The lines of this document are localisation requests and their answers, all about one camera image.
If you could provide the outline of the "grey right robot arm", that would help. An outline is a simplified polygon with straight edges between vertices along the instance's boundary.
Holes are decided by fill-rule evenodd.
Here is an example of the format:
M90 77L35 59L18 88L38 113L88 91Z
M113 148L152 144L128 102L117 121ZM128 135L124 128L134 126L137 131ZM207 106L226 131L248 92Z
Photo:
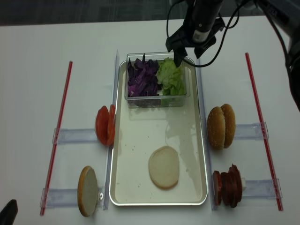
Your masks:
M188 0L183 24L172 35L167 34L165 46L173 51L178 67L186 62L187 48L193 48L196 58L216 43L216 33L236 26L233 18L241 8L258 8L273 28L283 49L291 96L300 106L300 2L298 0L238 0L227 23L220 10L221 0Z

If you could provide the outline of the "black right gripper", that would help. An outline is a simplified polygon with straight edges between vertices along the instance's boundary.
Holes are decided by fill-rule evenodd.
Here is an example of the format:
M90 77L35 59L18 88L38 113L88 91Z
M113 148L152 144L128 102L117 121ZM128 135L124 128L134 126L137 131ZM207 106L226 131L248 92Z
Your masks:
M222 0L188 0L183 25L166 40L167 50L174 52L174 64L178 68L188 55L186 47L194 48L196 58L216 43L215 34L225 26L217 18Z

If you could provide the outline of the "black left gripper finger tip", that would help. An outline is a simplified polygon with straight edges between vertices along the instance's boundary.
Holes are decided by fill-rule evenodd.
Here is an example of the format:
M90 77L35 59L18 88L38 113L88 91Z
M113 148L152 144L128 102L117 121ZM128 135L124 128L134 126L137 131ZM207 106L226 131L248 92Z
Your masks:
M12 225L18 213L17 200L12 199L0 212L0 225Z

